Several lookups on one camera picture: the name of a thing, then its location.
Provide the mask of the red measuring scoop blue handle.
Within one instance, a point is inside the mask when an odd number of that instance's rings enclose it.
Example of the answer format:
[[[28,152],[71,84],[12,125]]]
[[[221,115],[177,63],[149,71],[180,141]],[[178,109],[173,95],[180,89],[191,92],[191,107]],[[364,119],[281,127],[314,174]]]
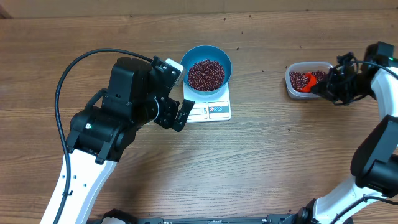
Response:
[[[297,79],[296,90],[302,93],[310,93],[311,88],[317,84],[317,78],[313,73],[304,73]]]

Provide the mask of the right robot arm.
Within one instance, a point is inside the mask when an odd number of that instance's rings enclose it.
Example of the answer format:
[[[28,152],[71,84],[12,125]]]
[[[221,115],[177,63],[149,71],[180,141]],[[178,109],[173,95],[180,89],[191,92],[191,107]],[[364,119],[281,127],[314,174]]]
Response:
[[[337,65],[318,81],[308,75],[304,93],[335,106],[367,96],[377,101],[380,123],[357,148],[351,176],[324,197],[313,199],[295,214],[268,215],[265,223],[352,223],[353,215],[374,202],[394,204],[397,195],[397,59],[394,46],[377,42],[363,60],[352,52],[338,56]]]

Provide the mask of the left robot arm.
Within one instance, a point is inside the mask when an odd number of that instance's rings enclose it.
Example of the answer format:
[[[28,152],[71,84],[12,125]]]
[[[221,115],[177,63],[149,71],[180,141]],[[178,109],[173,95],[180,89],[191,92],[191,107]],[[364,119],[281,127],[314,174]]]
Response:
[[[153,121],[177,132],[184,128],[193,102],[169,98],[184,75],[185,68],[171,59],[117,59],[108,87],[70,121],[68,154],[42,223],[85,223],[102,186],[143,125]]]

